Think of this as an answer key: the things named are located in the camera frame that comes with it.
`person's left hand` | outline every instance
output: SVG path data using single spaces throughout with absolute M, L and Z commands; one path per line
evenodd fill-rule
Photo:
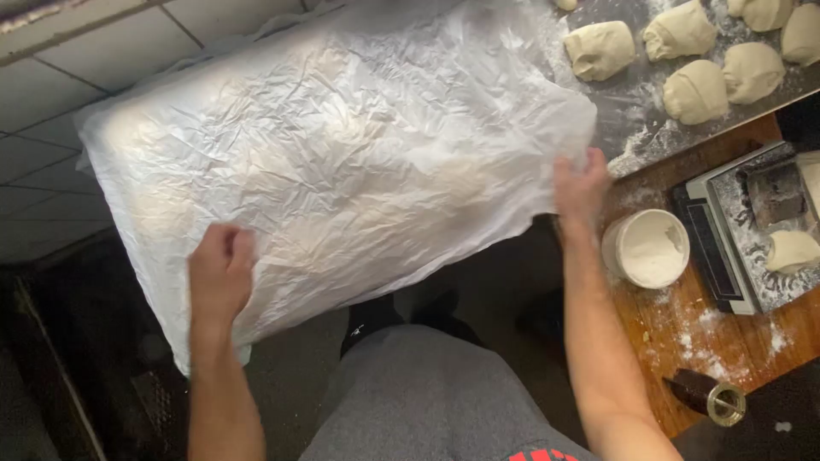
M 250 230 L 211 224 L 188 257 L 191 328 L 230 330 L 253 288 L 254 238 Z

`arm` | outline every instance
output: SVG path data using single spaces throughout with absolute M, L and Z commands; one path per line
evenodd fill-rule
M 644 378 L 604 278 L 595 219 L 611 182 L 606 158 L 590 149 L 576 174 L 555 164 L 564 239 L 564 318 L 572 389 L 590 448 L 603 459 L 681 459 L 654 419 Z
M 188 260 L 191 419 L 188 459 L 265 459 L 265 435 L 230 331 L 252 289 L 253 234 L 208 227 Z

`white container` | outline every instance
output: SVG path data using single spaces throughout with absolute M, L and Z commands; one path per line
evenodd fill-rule
M 657 290 L 671 285 L 689 262 L 686 228 L 670 212 L 649 209 L 615 221 L 604 232 L 604 264 L 635 285 Z

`forearm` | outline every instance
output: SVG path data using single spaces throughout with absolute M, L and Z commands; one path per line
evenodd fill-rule
M 609 294 L 591 226 L 564 226 L 565 342 L 590 444 L 602 420 L 628 414 L 655 425 L 644 379 Z
M 188 458 L 264 460 L 265 438 L 230 328 L 192 322 Z

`wooden countertop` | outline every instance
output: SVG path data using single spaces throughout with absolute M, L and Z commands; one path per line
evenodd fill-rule
M 671 210 L 668 192 L 674 185 L 778 139 L 775 116 L 763 116 L 618 181 L 604 206 L 602 229 L 641 209 Z M 739 316 L 715 308 L 693 261 L 665 290 L 615 279 L 610 285 L 652 410 L 669 437 L 702 418 L 662 381 L 679 367 L 750 392 L 820 356 L 820 287 L 772 313 Z

